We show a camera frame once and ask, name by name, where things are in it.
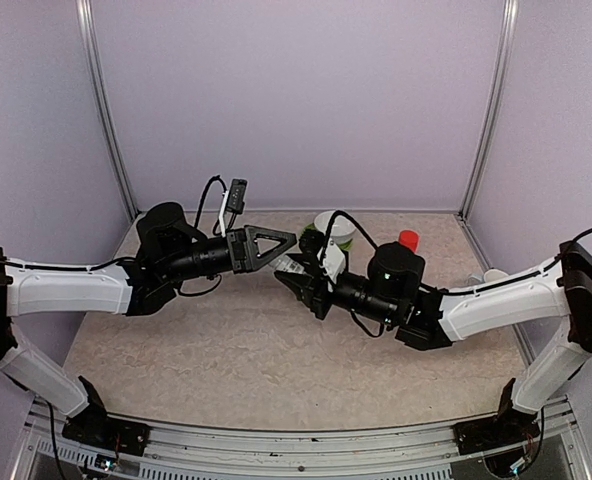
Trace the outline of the light blue mug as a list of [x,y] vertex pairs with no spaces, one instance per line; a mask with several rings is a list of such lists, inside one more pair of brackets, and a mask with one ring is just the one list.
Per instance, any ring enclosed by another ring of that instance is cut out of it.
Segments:
[[495,282],[508,277],[509,274],[503,270],[491,268],[482,274],[470,274],[465,282],[467,287],[475,287],[484,283]]

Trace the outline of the red cylindrical container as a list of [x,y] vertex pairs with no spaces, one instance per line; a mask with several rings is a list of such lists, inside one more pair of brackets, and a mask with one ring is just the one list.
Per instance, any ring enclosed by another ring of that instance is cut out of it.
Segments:
[[399,233],[398,242],[400,245],[416,253],[419,245],[419,234],[412,230],[403,230]]

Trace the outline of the small white pill bottle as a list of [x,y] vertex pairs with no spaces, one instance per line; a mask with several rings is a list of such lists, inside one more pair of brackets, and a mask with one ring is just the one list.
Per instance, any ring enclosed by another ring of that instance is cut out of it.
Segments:
[[294,273],[294,274],[303,274],[305,272],[305,268],[303,265],[301,265],[299,262],[291,259],[287,255],[283,255],[283,256],[271,261],[269,266],[274,271]]

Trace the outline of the front aluminium rail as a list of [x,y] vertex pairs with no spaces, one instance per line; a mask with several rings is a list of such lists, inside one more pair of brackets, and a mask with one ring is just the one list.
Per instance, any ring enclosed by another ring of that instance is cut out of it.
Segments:
[[489,477],[500,447],[463,454],[455,420],[402,427],[271,431],[144,419],[142,455],[64,439],[61,415],[30,407],[6,479],[457,479]]

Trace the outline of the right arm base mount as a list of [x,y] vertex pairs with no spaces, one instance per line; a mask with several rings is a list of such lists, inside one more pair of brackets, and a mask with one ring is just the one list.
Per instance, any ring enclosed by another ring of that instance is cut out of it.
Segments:
[[498,411],[494,415],[458,422],[453,426],[460,455],[492,450],[540,435],[538,414],[523,413],[514,408],[511,394],[515,382],[513,378],[503,388]]

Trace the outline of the green plate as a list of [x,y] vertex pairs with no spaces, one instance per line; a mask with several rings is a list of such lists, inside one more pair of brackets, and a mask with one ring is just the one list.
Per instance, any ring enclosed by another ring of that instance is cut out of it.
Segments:
[[[326,229],[323,226],[318,226],[315,223],[306,225],[299,236],[299,239],[303,239],[310,232],[320,232],[321,234],[326,233]],[[331,230],[330,239],[339,246],[343,251],[349,251],[356,233],[356,228],[352,225],[334,225]]]

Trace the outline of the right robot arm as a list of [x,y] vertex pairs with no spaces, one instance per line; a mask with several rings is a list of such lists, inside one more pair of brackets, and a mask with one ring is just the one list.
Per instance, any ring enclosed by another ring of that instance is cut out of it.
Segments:
[[553,259],[536,267],[455,290],[423,284],[424,259],[398,242],[377,247],[364,276],[349,272],[340,249],[289,259],[298,267],[274,275],[316,318],[338,307],[395,331],[397,340],[420,351],[508,325],[560,318],[556,335],[503,389],[487,423],[488,436],[499,444],[534,422],[549,397],[592,357],[592,255],[576,240],[562,243]]

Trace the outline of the left aluminium frame post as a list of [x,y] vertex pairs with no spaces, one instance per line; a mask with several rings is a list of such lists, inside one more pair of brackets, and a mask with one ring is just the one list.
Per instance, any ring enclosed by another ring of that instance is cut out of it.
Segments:
[[139,209],[137,207],[131,182],[128,178],[127,169],[122,157],[111,114],[109,98],[103,76],[100,50],[95,32],[92,2],[89,0],[78,0],[76,2],[76,10],[87,58],[88,70],[91,77],[93,95],[109,155],[111,169],[115,177],[127,218],[133,222],[139,214]]

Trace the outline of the aluminium frame post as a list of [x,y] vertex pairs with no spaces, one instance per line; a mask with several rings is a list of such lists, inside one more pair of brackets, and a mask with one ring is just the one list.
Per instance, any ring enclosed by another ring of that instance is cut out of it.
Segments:
[[517,0],[506,0],[504,2],[498,49],[487,106],[483,117],[482,131],[477,144],[472,171],[459,210],[459,216],[464,223],[467,223],[472,215],[492,146],[493,136],[502,106],[518,12],[519,2]]
[[139,209],[137,207],[131,182],[128,178],[127,169],[122,157],[111,114],[109,98],[103,76],[100,50],[95,32],[92,2],[89,0],[78,0],[76,2],[76,10],[87,58],[88,70],[91,77],[93,95],[109,155],[111,169],[115,177],[127,218],[133,222],[139,214]]

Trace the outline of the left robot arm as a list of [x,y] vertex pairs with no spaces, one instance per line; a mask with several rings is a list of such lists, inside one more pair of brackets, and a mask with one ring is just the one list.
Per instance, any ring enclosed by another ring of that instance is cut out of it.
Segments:
[[96,266],[39,265],[9,259],[0,248],[0,372],[49,402],[97,445],[109,443],[116,424],[95,387],[68,376],[13,327],[13,318],[46,312],[151,315],[179,296],[184,282],[256,272],[297,242],[293,233],[253,225],[209,238],[187,223],[175,202],[155,206],[136,228],[135,256]]

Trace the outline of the white ceramic bowl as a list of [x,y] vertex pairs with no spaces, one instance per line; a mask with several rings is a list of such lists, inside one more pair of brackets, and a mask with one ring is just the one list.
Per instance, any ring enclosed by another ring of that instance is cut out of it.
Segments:
[[[314,218],[314,227],[325,234],[334,211],[324,211]],[[350,243],[356,233],[355,225],[343,216],[337,216],[331,228],[330,238],[339,245]]]

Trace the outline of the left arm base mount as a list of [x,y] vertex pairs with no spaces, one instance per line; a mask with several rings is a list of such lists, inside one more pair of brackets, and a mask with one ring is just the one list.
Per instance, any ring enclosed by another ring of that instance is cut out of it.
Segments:
[[79,376],[87,394],[87,406],[77,415],[68,416],[62,436],[79,443],[141,457],[148,444],[151,428],[141,422],[109,416],[96,388]]

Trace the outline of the right aluminium frame post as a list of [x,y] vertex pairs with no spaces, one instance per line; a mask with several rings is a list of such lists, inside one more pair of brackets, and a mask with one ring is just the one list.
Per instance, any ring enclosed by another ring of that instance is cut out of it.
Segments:
[[482,131],[477,144],[472,171],[459,210],[459,216],[464,223],[467,223],[472,215],[492,146],[493,136],[502,106],[518,12],[519,2],[517,0],[506,0],[504,2],[498,49],[487,106],[483,117]]

